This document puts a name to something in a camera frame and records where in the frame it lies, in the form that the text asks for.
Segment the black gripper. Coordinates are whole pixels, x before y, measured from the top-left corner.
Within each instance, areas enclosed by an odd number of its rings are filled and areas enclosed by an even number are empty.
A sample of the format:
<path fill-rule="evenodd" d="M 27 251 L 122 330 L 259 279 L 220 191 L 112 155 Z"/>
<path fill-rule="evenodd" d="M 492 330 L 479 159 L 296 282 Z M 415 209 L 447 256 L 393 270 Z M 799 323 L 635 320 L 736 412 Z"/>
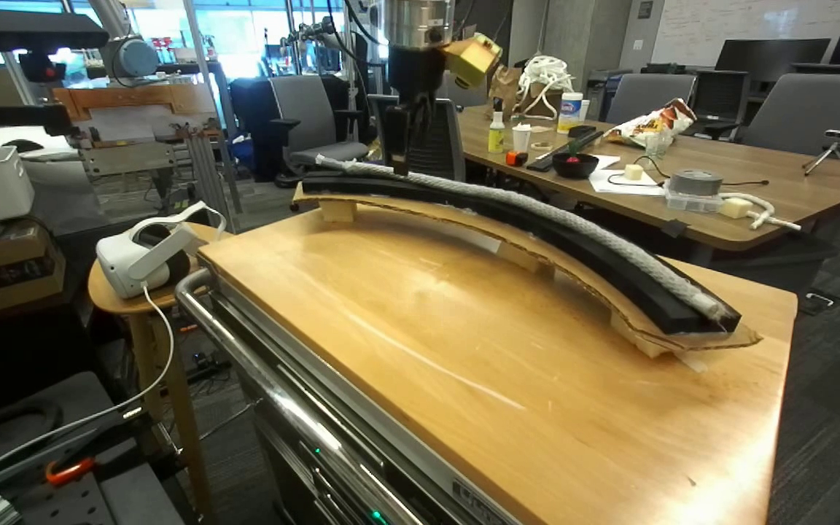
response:
<path fill-rule="evenodd" d="M 373 98 L 382 159 L 405 174 L 465 178 L 456 105 L 441 97 L 447 57 L 441 49 L 393 47 L 389 54 L 389 92 Z"/>

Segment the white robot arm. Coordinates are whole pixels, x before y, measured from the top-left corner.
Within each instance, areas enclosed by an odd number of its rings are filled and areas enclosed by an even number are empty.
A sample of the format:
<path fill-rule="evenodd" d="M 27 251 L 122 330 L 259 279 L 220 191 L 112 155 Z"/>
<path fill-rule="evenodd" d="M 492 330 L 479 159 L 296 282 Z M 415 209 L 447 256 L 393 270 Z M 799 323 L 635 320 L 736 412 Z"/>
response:
<path fill-rule="evenodd" d="M 456 105 L 441 92 L 452 0 L 382 0 L 389 92 L 371 92 L 382 164 L 396 174 L 465 178 Z"/>

